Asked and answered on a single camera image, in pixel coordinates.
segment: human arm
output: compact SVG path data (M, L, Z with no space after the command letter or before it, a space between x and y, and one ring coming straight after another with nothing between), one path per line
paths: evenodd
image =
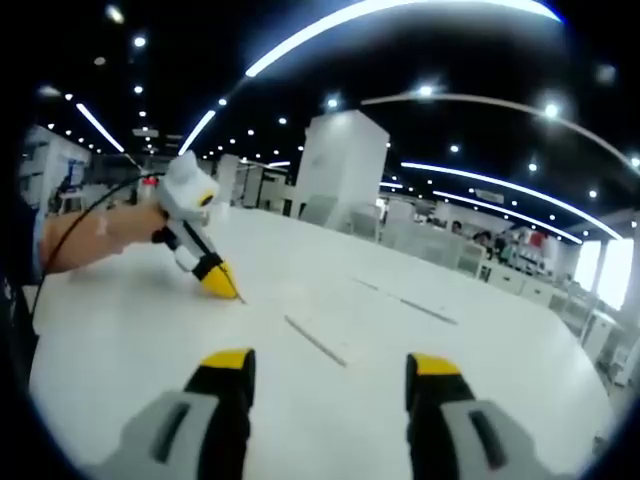
M41 268L48 266L56 246L81 213L69 213L44 221L38 243ZM122 252L132 243L150 242L166 220L156 203L122 206L106 212L92 212L76 225L53 258L47 273L83 267Z

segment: black ceiling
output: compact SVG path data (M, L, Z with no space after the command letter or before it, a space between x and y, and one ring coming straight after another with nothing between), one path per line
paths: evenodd
M391 135L386 173L429 195L439 188L465 194L470 181L429 175L400 166L412 160L470 170L544 191L600 216L640 206L640 174L602 147L543 118L497 107L452 102L402 102L361 107L365 99L399 94L427 82L443 91L486 95L542 106L559 102L561 116L597 133L631 155L640 150L640 69L633 46L630 6L606 7L550 2L564 24L544 17L468 4L414 5L379 12L338 26L310 40L256 78L245 70L299 29L348 4L347 0L249 2L121 2L125 22L115 24L105 5L78 5L72 29L58 32L48 46L43 84L63 98L42 100L38 122L55 123L61 134L116 153L74 108L83 102L132 154L147 142L133 128L159 131L152 140L159 154L175 155L202 115L217 111L193 144L202 156L225 152L261 161L292 161L295 175L304 129L324 111L329 95L340 108L360 108ZM133 46L142 34L147 45ZM103 66L96 57L106 59ZM602 64L616 70L601 82ZM133 87L144 87L135 95ZM218 105L225 97L228 105ZM140 118L138 112L147 112ZM287 118L279 125L280 116ZM256 134L248 136L247 130ZM170 140L166 135L183 135ZM234 145L229 140L234 138ZM457 154L451 144L460 146ZM535 159L539 169L527 165ZM597 199L588 191L597 189ZM507 198L516 198L506 192ZM566 227L581 220L553 212L548 204L522 195L519 211L545 219L557 215Z

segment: black cable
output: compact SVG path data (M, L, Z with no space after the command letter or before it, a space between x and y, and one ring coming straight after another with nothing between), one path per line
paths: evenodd
M44 269L42 270L42 278L40 279L40 283L38 283L38 290L36 291L36 297L35 297L35 299L33 301L33 307L31 308L31 315L30 315L30 319L29 319L29 321L31 322L31 325L33 325L33 320L34 320L35 315L36 315L36 306L38 305L38 299L40 298L40 291L42 290L42 286L44 285L44 281L47 278L47 275L49 274L49 272L51 270L51 267L53 265L54 260L58 256L58 253L60 253L60 249L64 245L64 242L67 241L67 238L69 238L69 235L71 235L71 232L73 232L73 230L78 226L78 224L82 220L84 220L87 217L87 215L89 215L93 210L95 210L98 207L98 205L100 205L102 202L104 202L109 197L111 197L115 193L119 192L123 188L128 187L129 185L132 185L132 184L134 184L134 183L136 183L136 182L138 182L140 180L143 180L145 178L160 177L160 176L163 176L163 175L164 175L164 173L159 173L159 172L146 173L144 175L138 175L138 176L136 176L134 178L130 178L128 180L120 182L118 185L113 187L111 190L109 190L107 193L105 193L98 200L93 202L93 204L91 204L91 206L89 208L87 208L84 212L82 212L82 215L80 215L78 218L76 218L76 220L71 224L71 226L67 229L67 231L64 232L64 235L62 235L62 238L60 239L60 241L58 242L56 247L53 249L53 251L51 252L51 256L49 257L49 260L47 261L47 264L45 265Z

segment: white tabletop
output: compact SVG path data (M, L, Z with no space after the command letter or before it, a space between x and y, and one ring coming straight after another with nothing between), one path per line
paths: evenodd
M516 419L555 472L578 471L611 424L591 362L543 307L263 211L218 207L210 230L246 304L204 295L161 245L47 280L31 389L74 463L104 460L146 404L182 389L206 355L241 346L257 352L246 479L411 478L403 408L411 351L455 362L476 397Z

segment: window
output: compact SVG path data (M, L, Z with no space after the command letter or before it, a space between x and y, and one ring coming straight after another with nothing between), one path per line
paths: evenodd
M593 288L593 281L598 268L598 257L600 256L602 243L597 241L584 242L580 248L578 265L576 266L575 281L582 285L586 291Z
M629 286L633 261L633 239L611 240L604 257L598 284L598 296L608 305L620 310Z

